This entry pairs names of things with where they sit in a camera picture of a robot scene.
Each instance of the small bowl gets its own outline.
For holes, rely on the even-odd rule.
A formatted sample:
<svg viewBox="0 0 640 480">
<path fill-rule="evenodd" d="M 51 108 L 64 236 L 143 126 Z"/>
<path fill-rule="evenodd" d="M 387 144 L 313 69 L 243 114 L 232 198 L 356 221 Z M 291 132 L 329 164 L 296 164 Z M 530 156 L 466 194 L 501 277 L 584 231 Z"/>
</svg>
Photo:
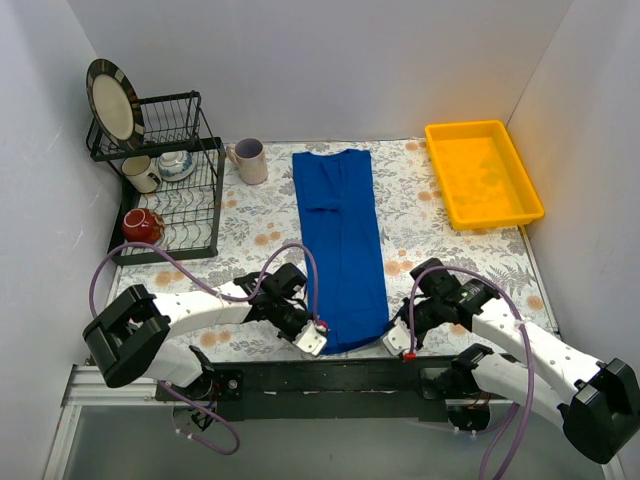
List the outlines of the small bowl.
<svg viewBox="0 0 640 480">
<path fill-rule="evenodd" d="M 130 242 L 155 244 L 164 234 L 164 221 L 148 208 L 134 208 L 122 220 L 122 233 Z"/>
<path fill-rule="evenodd" d="M 196 162 L 190 152 L 167 152 L 158 158 L 158 170 L 167 182 L 179 182 L 193 173 Z"/>
</svg>

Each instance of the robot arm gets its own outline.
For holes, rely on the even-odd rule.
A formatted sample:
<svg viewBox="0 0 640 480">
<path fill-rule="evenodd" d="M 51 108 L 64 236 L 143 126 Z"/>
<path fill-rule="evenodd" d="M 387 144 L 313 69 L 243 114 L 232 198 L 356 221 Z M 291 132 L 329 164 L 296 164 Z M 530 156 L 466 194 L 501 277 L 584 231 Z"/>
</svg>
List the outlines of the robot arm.
<svg viewBox="0 0 640 480">
<path fill-rule="evenodd" d="M 411 275 L 442 265 L 431 259 Z M 522 335 L 507 303 L 477 280 L 464 285 L 437 271 L 420 283 L 427 297 L 415 307 L 418 341 L 445 322 L 460 324 L 525 361 Z M 383 337 L 390 352 L 409 349 L 408 303 L 400 309 Z M 527 333 L 534 358 L 533 410 L 562 428 L 567 439 L 587 458 L 607 463 L 640 429 L 640 389 L 631 367 L 619 359 L 608 364 L 582 353 L 533 323 Z M 486 391 L 524 404 L 527 371 L 483 345 L 458 355 L 451 369 L 434 381 L 444 391 Z"/>
<path fill-rule="evenodd" d="M 242 298 L 254 290 L 257 276 L 235 279 L 218 291 Z M 196 380 L 212 375 L 206 357 L 198 349 L 167 340 L 213 325 L 267 320 L 279 336 L 317 356 L 327 343 L 327 329 L 315 324 L 306 309 L 292 304 L 305 284 L 302 272 L 285 264 L 265 278 L 260 293 L 249 302 L 227 302 L 199 291 L 150 294 L 143 285 L 134 285 L 85 328 L 83 337 L 109 387 L 147 377 L 199 388 Z"/>
</svg>

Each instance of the white wall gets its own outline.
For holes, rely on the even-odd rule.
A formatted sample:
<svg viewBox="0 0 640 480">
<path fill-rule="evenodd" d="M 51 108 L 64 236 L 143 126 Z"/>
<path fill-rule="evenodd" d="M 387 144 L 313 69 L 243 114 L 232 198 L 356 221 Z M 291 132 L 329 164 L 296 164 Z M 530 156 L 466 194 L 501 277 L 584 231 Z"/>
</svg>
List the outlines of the white wall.
<svg viewBox="0 0 640 480">
<path fill-rule="evenodd" d="M 640 3 L 575 1 L 509 124 L 546 208 L 528 231 L 563 337 L 640 372 Z M 640 478 L 640 439 L 622 451 Z"/>
<path fill-rule="evenodd" d="M 65 2 L 0 2 L 3 479 L 42 475 L 71 365 L 86 355 L 88 283 L 119 203 L 114 175 L 83 142 L 93 58 Z"/>
<path fill-rule="evenodd" d="M 196 89 L 216 134 L 424 135 L 506 121 L 571 0 L 69 0 L 140 96 Z"/>
</svg>

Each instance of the white mug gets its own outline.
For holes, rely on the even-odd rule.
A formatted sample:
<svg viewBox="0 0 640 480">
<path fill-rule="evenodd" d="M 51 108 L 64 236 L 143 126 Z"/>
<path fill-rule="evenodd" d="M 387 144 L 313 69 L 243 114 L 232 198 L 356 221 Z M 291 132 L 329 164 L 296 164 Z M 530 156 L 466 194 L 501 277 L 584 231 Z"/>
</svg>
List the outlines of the white mug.
<svg viewBox="0 0 640 480">
<path fill-rule="evenodd" d="M 235 148 L 227 148 L 229 160 L 238 166 L 244 183 L 255 185 L 267 179 L 267 159 L 262 142 L 256 138 L 245 138 L 236 143 Z"/>
<path fill-rule="evenodd" d="M 148 155 L 127 158 L 122 163 L 122 173 L 140 193 L 151 193 L 162 185 L 156 162 Z"/>
</svg>

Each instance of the gray floor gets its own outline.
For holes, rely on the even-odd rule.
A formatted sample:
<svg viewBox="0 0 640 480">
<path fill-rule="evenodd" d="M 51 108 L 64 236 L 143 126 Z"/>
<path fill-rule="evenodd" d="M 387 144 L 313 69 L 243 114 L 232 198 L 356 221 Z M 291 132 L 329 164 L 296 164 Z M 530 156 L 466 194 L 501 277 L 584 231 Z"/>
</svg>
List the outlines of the gray floor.
<svg viewBox="0 0 640 480">
<path fill-rule="evenodd" d="M 490 441 L 437 432 L 409 419 L 253 420 L 236 425 L 242 448 L 222 457 L 177 436 L 169 407 L 85 407 L 65 478 L 472 479 Z M 225 445 L 231 441 L 219 425 L 205 435 Z M 496 449 L 489 478 L 512 437 L 513 431 L 508 432 Z M 559 430 L 534 417 L 504 478 L 601 479 L 603 474 Z"/>
</svg>

